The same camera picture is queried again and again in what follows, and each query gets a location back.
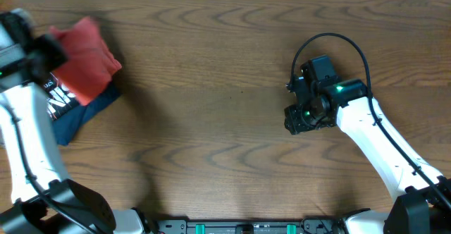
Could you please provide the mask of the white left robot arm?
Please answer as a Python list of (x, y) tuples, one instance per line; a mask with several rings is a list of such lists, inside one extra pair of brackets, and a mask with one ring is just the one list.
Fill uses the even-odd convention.
[(73, 180), (61, 157), (42, 85), (66, 61), (51, 36), (34, 37), (20, 9), (1, 13), (1, 136), (11, 169), (13, 206), (5, 233), (150, 233), (137, 209), (113, 210)]

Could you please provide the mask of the orange red t-shirt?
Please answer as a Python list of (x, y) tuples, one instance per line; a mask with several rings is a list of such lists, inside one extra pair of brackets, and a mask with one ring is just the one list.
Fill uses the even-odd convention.
[(60, 30), (55, 26), (49, 32), (63, 47), (68, 60), (53, 74), (86, 106), (109, 85), (122, 65), (115, 59), (91, 17), (79, 20), (72, 28)]

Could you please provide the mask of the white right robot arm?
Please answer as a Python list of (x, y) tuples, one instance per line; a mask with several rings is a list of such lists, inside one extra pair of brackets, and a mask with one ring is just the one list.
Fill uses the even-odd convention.
[(450, 179), (417, 154), (359, 79), (295, 77), (287, 85), (296, 104), (285, 127), (296, 135), (337, 126), (361, 149), (386, 186), (388, 213), (362, 210), (339, 220), (336, 233), (449, 233)]

